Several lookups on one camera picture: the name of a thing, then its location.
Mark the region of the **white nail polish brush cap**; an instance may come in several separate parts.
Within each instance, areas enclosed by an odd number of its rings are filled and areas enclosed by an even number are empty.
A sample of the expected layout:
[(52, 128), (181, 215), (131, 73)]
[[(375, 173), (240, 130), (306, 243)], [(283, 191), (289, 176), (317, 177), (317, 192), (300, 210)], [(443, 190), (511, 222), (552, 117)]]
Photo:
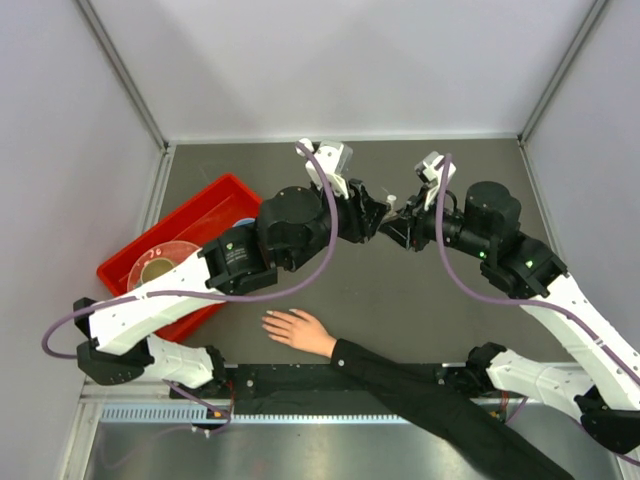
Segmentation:
[(393, 194), (389, 194), (386, 197), (386, 203), (389, 205), (389, 209), (391, 211), (393, 211), (395, 209), (396, 206), (396, 202), (397, 202), (397, 197)]

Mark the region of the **black sleeved forearm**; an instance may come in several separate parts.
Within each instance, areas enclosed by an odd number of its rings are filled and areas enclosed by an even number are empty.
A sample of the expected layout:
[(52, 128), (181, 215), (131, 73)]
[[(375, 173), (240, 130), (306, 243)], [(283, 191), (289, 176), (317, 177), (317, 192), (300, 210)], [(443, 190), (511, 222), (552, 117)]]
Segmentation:
[(392, 413), (448, 442), (491, 479), (572, 477), (465, 395), (354, 342), (337, 339), (330, 365), (365, 387)]

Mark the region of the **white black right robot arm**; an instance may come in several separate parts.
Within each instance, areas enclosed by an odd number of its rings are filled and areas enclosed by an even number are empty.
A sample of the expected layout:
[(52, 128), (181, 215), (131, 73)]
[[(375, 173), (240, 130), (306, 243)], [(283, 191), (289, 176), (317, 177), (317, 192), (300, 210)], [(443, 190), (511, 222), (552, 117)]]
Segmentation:
[(487, 396), (517, 393), (578, 422), (604, 448), (639, 450), (639, 353), (586, 298), (564, 262), (543, 241), (521, 232), (521, 204), (496, 182), (468, 188), (463, 209), (438, 209), (426, 192), (413, 196), (380, 230), (407, 250), (431, 241), (480, 261), (494, 302), (518, 306), (542, 324), (579, 364), (544, 366), (509, 348), (467, 370), (469, 388)]

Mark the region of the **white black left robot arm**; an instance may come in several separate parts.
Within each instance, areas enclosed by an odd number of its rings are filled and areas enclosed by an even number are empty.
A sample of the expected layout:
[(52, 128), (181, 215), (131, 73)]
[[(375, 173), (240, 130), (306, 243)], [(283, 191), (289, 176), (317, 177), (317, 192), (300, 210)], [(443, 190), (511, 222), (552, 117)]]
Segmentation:
[(320, 253), (336, 231), (351, 243), (368, 241), (391, 207), (351, 180), (332, 214), (315, 186), (287, 187), (264, 201), (256, 220), (234, 226), (160, 277), (119, 297), (113, 307), (76, 320), (86, 341), (77, 365), (100, 385), (135, 379), (166, 380), (216, 396), (226, 387), (224, 360), (213, 347), (192, 348), (164, 340), (157, 330), (199, 309), (265, 289), (280, 270), (294, 272)]

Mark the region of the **person's bare hand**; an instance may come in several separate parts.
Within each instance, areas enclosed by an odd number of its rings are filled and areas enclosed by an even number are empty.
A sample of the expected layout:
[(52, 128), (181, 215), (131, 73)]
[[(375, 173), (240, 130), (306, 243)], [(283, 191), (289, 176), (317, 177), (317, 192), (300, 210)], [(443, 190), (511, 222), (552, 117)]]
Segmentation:
[(267, 311), (262, 328), (273, 341), (325, 358), (331, 357), (337, 342), (317, 318), (299, 309)]

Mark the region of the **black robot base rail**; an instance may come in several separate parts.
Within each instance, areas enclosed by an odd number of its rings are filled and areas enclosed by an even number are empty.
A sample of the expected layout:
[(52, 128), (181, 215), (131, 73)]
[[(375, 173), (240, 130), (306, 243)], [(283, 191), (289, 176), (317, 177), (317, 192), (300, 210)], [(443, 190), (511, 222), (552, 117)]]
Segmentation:
[[(405, 364), (470, 400), (493, 398), (489, 381), (464, 366)], [(240, 364), (226, 370), (221, 382), (187, 389), (207, 401), (232, 400), (244, 415), (365, 415), (392, 413), (365, 387), (327, 364)]]

